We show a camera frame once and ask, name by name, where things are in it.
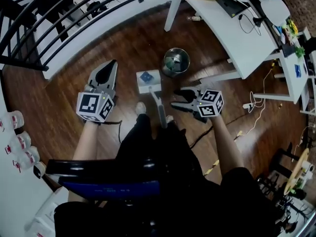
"dark brown floor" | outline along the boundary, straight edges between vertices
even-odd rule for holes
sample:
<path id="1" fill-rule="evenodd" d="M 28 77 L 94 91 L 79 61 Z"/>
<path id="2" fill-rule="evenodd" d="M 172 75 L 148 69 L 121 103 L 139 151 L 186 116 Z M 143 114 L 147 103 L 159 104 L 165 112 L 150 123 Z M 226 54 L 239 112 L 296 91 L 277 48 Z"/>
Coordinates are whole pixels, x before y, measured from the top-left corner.
<path id="1" fill-rule="evenodd" d="M 172 91 L 180 85 L 187 85 L 188 79 L 197 79 L 232 70 L 226 62 L 225 50 L 204 22 L 187 21 L 194 11 L 183 3 L 180 6 L 170 32 L 163 30 L 168 6 L 161 6 L 138 15 L 109 31 L 77 55 L 64 70 L 51 81 L 44 80 L 42 74 L 22 68 L 5 68 L 3 75 L 9 105 L 22 111 L 25 117 L 25 130 L 37 146 L 42 160 L 51 158 L 71 159 L 78 143 L 83 122 L 75 113 L 77 94 L 83 90 L 90 72 L 99 64 L 110 60 L 118 61 L 117 96 L 118 103 L 110 116 L 111 121 L 123 120 L 121 138 L 132 128 L 136 120 L 134 106 L 144 100 L 152 117 L 153 127 L 158 117 L 153 100 L 139 96 L 136 72 L 159 69 L 165 52 L 172 47 L 186 50 L 191 58 L 188 73 L 177 79 L 162 76 L 162 98 L 166 113 L 174 115 L 180 128 L 187 129 L 189 143 L 211 123 L 202 124 L 192 115 L 173 110 L 169 102 L 174 100 Z M 263 63 L 246 80 L 236 79 L 215 83 L 214 88 L 223 91 L 225 106 L 223 118 L 229 123 L 247 114 L 242 108 L 249 102 L 249 92 L 262 91 L 262 81 L 270 68 L 270 62 Z M 286 84 L 273 78 L 266 80 L 266 92 L 284 93 Z M 228 125 L 235 137 L 243 130 L 247 132 L 259 116 L 260 110 L 239 118 Z M 267 172 L 269 162 L 279 147 L 287 148 L 290 141 L 296 145 L 305 127 L 306 117 L 299 113 L 299 104 L 267 101 L 266 109 L 257 127 L 249 135 L 240 137 L 237 145 L 242 152 L 246 167 L 253 176 Z M 118 127 L 102 125 L 98 138 L 98 157 L 113 158 L 118 149 Z M 204 137 L 194 148 L 203 170 L 207 170 L 217 159 L 213 132 Z M 208 176 L 220 182 L 219 168 Z"/>

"trash can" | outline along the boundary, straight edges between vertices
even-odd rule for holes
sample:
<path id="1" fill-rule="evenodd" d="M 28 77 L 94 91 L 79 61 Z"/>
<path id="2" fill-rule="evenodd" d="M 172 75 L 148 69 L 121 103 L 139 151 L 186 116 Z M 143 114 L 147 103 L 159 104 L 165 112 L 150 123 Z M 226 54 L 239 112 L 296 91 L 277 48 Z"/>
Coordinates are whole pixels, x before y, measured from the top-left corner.
<path id="1" fill-rule="evenodd" d="M 189 65 L 190 58 L 187 52 L 175 47 L 164 55 L 162 72 L 168 77 L 175 77 L 183 74 Z"/>

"shoe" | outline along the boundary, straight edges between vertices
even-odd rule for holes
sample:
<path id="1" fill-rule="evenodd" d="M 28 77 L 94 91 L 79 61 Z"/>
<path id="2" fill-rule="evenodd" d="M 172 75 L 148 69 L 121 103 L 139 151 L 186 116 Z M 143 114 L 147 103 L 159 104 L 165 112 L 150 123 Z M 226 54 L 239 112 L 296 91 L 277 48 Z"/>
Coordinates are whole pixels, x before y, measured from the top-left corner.
<path id="1" fill-rule="evenodd" d="M 173 122 L 173 121 L 174 121 L 173 116 L 172 116 L 172 115 L 168 115 L 168 116 L 166 117 L 166 121 L 167 121 L 167 123 Z"/>
<path id="2" fill-rule="evenodd" d="M 146 105 L 143 102 L 138 102 L 135 111 L 137 116 L 146 114 Z"/>

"black sleeve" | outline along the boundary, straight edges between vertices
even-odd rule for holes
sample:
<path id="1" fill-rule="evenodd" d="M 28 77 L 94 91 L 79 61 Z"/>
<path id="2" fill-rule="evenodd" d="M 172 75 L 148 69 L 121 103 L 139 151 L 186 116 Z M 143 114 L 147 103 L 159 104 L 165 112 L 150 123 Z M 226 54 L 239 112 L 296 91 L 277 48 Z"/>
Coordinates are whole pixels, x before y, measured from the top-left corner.
<path id="1" fill-rule="evenodd" d="M 83 202 L 68 202 L 55 209 L 56 237 L 98 236 L 104 226 L 101 208 Z"/>
<path id="2" fill-rule="evenodd" d="M 273 235 L 274 206 L 262 194 L 257 182 L 246 168 L 235 168 L 226 173 L 220 190 L 223 209 L 232 219 L 232 229 L 237 232 L 240 230 L 244 236 Z"/>

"white bottle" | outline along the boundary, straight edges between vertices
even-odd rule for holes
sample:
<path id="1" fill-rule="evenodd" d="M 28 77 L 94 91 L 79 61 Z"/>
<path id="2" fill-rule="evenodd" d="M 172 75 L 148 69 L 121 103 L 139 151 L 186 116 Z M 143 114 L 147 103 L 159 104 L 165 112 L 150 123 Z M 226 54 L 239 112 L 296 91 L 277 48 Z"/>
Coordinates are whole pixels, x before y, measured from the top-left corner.
<path id="1" fill-rule="evenodd" d="M 31 146 L 31 138 L 29 134 L 24 131 L 18 135 L 14 135 L 8 145 L 11 153 L 18 154 Z"/>
<path id="2" fill-rule="evenodd" d="M 37 162 L 40 161 L 40 155 L 38 152 L 38 149 L 34 146 L 31 146 L 29 149 L 20 152 L 17 155 L 16 158 L 17 163 L 15 164 L 15 166 L 18 169 L 28 169 L 30 167 L 32 167 L 33 165 L 35 165 Z"/>
<path id="3" fill-rule="evenodd" d="M 1 117 L 0 129 L 5 130 L 15 130 L 24 125 L 24 118 L 20 111 L 14 111 L 11 113 L 6 113 Z"/>

